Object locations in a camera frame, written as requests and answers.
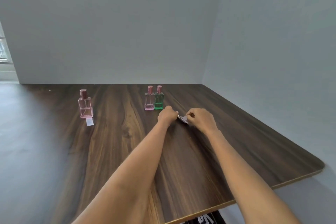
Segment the small pink perfume bottle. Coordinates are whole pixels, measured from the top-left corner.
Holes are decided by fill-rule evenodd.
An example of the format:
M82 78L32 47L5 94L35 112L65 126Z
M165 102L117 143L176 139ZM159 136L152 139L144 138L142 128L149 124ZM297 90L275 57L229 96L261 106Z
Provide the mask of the small pink perfume bottle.
M148 90L145 93L145 105L144 109L146 111L154 110L155 95L153 93L153 86L148 86Z

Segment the window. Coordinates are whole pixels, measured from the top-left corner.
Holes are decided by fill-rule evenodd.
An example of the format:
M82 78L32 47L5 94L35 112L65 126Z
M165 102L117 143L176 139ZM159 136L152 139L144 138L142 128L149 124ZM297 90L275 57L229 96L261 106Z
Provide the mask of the window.
M7 40L0 21L0 63L13 64L11 53L8 48Z

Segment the black white patterned clothing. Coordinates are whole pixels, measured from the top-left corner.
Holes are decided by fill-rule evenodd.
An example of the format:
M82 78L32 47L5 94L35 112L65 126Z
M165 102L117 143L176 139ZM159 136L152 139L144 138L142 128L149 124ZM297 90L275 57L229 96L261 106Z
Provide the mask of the black white patterned clothing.
M218 210L179 224L227 224Z

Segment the person's left hand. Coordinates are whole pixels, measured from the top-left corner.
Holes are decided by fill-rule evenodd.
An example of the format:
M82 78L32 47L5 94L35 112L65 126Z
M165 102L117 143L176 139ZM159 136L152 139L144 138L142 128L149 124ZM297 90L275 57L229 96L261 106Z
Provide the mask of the person's left hand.
M175 120L171 119L171 111L173 108L171 106L166 106L158 115L157 120L159 123L164 123L170 125Z

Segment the large pink perfume bottle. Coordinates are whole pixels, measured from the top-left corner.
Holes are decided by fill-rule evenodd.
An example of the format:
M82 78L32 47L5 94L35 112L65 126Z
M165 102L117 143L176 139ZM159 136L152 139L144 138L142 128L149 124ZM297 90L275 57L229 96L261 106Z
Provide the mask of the large pink perfume bottle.
M78 99L80 118L90 119L93 118L93 107L91 97L88 96L86 89L80 90L80 98Z

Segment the person's right forearm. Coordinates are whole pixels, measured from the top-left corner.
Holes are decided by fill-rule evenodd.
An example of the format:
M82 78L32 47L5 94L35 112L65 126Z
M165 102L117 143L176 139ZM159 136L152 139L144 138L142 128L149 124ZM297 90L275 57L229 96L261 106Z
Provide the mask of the person's right forearm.
M301 224L289 206L237 153L218 129L202 132L220 162L245 224Z

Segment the person's right hand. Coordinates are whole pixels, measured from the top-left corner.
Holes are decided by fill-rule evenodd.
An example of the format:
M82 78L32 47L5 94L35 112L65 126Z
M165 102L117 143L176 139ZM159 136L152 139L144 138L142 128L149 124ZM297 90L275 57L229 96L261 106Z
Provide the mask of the person's right hand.
M209 111L204 108L191 108L190 110L196 110L195 119L197 124L193 126L202 133L208 134L218 130L214 117Z

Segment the green perfume bottle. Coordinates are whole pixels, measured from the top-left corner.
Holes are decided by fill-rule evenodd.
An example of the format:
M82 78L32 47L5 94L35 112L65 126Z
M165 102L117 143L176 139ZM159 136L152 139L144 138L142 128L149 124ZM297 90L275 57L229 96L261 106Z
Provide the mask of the green perfume bottle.
M164 102L164 93L162 92L162 86L157 86L157 92L154 94L154 109L162 110Z

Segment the person's left forearm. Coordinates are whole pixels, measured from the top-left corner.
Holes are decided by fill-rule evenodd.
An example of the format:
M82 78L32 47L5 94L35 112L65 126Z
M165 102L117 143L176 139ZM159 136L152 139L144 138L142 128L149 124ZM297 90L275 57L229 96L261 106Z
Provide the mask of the person's left forearm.
M171 121L158 121L72 224L143 224Z

